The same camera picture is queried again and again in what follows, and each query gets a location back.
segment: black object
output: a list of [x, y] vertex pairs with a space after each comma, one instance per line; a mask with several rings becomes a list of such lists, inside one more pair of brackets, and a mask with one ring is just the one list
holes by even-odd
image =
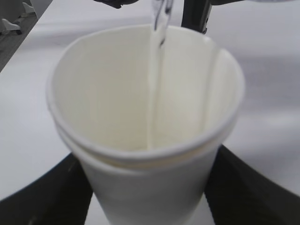
[[181, 26], [205, 34], [210, 10], [210, 0], [185, 0]]
[[94, 0], [102, 2], [114, 8], [121, 8], [122, 5], [128, 5], [137, 2], [138, 0]]
[[[205, 195], [216, 225], [299, 225], [300, 198], [222, 146]], [[43, 177], [0, 202], [1, 225], [84, 225], [92, 190], [70, 154]]]
[[0, 225], [84, 225], [92, 189], [73, 155], [0, 202]]
[[205, 195], [216, 225], [300, 225], [300, 198], [222, 146]]

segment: cup rim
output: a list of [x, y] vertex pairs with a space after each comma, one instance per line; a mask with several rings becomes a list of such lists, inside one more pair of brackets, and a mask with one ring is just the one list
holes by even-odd
[[227, 56], [230, 58], [230, 60], [235, 64], [236, 70], [238, 72], [236, 73], [237, 76], [237, 94], [235, 97], [235, 103], [233, 107], [228, 110], [228, 112], [221, 118], [220, 122], [213, 126], [212, 128], [208, 129], [205, 133], [199, 134], [196, 137], [190, 139], [188, 142], [182, 142], [174, 145], [170, 145], [167, 147], [162, 148], [156, 148], [153, 151], [121, 151], [117, 150], [116, 148], [110, 148], [108, 146], [103, 146], [101, 144], [95, 143], [93, 141], [88, 140], [84, 136], [81, 136], [77, 134], [77, 132], [71, 128], [71, 126], [63, 119], [63, 116], [60, 113], [60, 110], [56, 106], [56, 101], [54, 97], [54, 91], [52, 89], [52, 83], [53, 79], [55, 77], [55, 72], [60, 65], [61, 59], [63, 59], [66, 54], [79, 42], [90, 38], [94, 36], [101, 35], [103, 33], [108, 32], [119, 32], [122, 30], [128, 30], [128, 29], [145, 29], [150, 28], [150, 24], [145, 25], [131, 25], [131, 26], [123, 26], [108, 30], [102, 30], [98, 31], [92, 34], [85, 35], [83, 37], [80, 37], [79, 39], [72, 42], [62, 53], [57, 63], [52, 67], [51, 73], [48, 77], [47, 84], [46, 84], [46, 101], [48, 105], [48, 109], [50, 113], [52, 114], [52, 117], [55, 121], [55, 124], [63, 130], [63, 132], [77, 145], [83, 147], [85, 150], [90, 151], [92, 154], [98, 155], [103, 158], [108, 158], [113, 161], [121, 161], [123, 163], [130, 163], [130, 162], [146, 162], [146, 161], [155, 161], [155, 160], [161, 160], [169, 157], [175, 157], [182, 154], [186, 154], [187, 152], [194, 150], [195, 148], [198, 148], [201, 145], [204, 145], [209, 140], [213, 139], [215, 136], [217, 136], [219, 133], [221, 133], [228, 124], [233, 120], [245, 94], [245, 79], [242, 72], [242, 69], [240, 68], [240, 65], [236, 61], [236, 59], [225, 49], [220, 48], [218, 45], [215, 44], [209, 37], [204, 36], [203, 34], [196, 32], [194, 30], [190, 30], [183, 27], [175, 27], [175, 26], [169, 26], [169, 29], [173, 30], [180, 30], [181, 32], [189, 32], [193, 35], [198, 35], [202, 39], [209, 39], [212, 41], [216, 48], [222, 51], [225, 51]]

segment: pouring water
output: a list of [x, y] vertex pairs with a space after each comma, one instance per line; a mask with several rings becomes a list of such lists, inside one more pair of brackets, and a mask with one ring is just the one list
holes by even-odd
[[173, 0], [152, 0], [153, 23], [148, 74], [147, 150], [155, 148], [153, 137], [155, 110], [162, 76], [166, 30], [171, 18], [172, 7]]

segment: paper cup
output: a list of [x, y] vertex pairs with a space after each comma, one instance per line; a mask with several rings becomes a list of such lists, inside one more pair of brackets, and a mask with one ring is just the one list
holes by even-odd
[[146, 148], [150, 26], [75, 41], [47, 100], [112, 225], [181, 225], [197, 206], [244, 94], [236, 60], [206, 36], [170, 27], [154, 139]]

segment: dark floor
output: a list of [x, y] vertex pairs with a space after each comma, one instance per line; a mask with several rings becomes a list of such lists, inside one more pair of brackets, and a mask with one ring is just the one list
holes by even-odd
[[24, 15], [17, 21], [21, 26], [21, 35], [17, 35], [15, 31], [4, 31], [0, 35], [0, 72], [24, 41], [37, 21], [38, 19], [35, 15]]

